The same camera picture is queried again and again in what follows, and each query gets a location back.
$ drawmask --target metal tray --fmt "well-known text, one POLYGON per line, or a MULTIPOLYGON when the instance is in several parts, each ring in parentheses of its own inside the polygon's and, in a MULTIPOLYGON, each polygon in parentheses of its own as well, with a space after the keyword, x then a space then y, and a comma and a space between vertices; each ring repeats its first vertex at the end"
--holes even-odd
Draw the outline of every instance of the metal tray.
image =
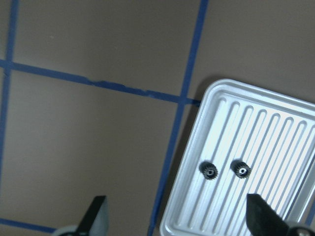
POLYGON ((224 79, 206 91, 160 225, 162 236, 249 236, 246 194, 301 221, 314 193, 315 105, 224 79), (252 169, 238 178, 232 161, 252 169), (206 180, 202 162, 219 172, 206 180))

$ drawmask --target blue painter's tape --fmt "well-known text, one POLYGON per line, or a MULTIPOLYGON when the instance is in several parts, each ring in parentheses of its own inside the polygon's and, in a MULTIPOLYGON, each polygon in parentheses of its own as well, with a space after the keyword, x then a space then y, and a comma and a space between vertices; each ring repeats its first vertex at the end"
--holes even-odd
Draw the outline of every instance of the blue painter's tape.
POLYGON ((191 99, 191 98, 186 99, 186 104, 191 104, 191 105, 194 105, 196 107, 199 107, 200 103, 201 103, 201 101, 199 101, 199 100, 195 100, 195 99, 191 99))
POLYGON ((115 90, 115 91, 120 91, 120 92, 131 93, 131 94, 135 94, 139 96, 155 98, 155 99, 164 100, 168 102, 178 103, 179 101, 179 96, 176 96, 176 95, 171 95, 171 94, 167 94, 163 92, 156 92, 156 91, 151 91, 151 90, 142 90, 139 88, 131 88, 122 84, 117 84, 117 83, 108 82, 108 81, 91 81, 84 76, 73 75, 69 73, 39 68, 39 67, 20 64, 20 63, 13 63, 12 69, 31 73, 31 74, 71 81, 71 82, 80 83, 84 85, 90 85, 90 86, 95 86, 95 87, 100 87, 100 88, 105 88, 105 89, 110 89, 110 90, 115 90))
POLYGON ((18 17, 18 6, 19 6, 18 0, 13 0, 11 2, 8 40, 7 40, 6 56, 5 56, 6 62, 2 61, 2 64, 4 65, 4 77, 3 77, 3 85, 2 85, 1 116, 0 116, 0 177, 1 177, 1 171, 2 171, 4 136, 5 136, 6 118, 7 118, 7 110, 8 110, 11 65, 12 65, 13 49, 14 49, 14 42, 15 42, 16 22, 17 22, 17 17, 18 17))
POLYGON ((188 90, 190 86, 191 76, 192 76, 192 72, 193 72, 193 68, 194 68, 194 64, 196 60, 198 47, 199 47, 204 19, 207 12, 207 6, 208 6, 208 0, 201 0, 199 12, 197 16, 197 21, 195 25, 195 30, 193 33, 192 43, 190 47, 189 57, 188 57, 187 65, 186 65, 186 71, 184 75, 180 101, 177 106, 175 120, 173 123, 173 129, 172 129, 171 137, 169 140, 165 161, 162 168, 161 178, 160 178, 159 185, 157 188, 157 194, 156 194, 156 199, 153 206, 153 211, 151 214, 150 225, 148 229, 148 236, 151 236, 153 234, 154 228, 157 223, 158 210, 162 201, 165 185, 167 182, 167 177, 168 177, 169 169, 170 169, 173 154, 174 154, 176 140, 179 134, 185 105, 187 102, 190 102, 190 101, 192 102, 192 100, 187 100, 187 94, 188 94, 188 90))
POLYGON ((6 67, 6 66, 7 66, 6 61, 0 59, 0 67, 4 68, 4 67, 6 67))
POLYGON ((7 41, 6 56, 5 56, 6 61, 12 61, 13 59, 16 23, 18 19, 18 8, 19 8, 19 1, 13 0, 11 2, 11 10, 10 10, 10 23, 9 23, 8 41, 7 41))
POLYGON ((46 226, 33 225, 33 224, 23 223, 23 222, 14 221, 14 220, 7 220, 7 219, 2 219, 2 218, 0 218, 0 224, 28 229, 28 230, 40 231, 40 232, 49 233, 49 234, 53 233, 56 230, 54 228, 50 228, 46 226))

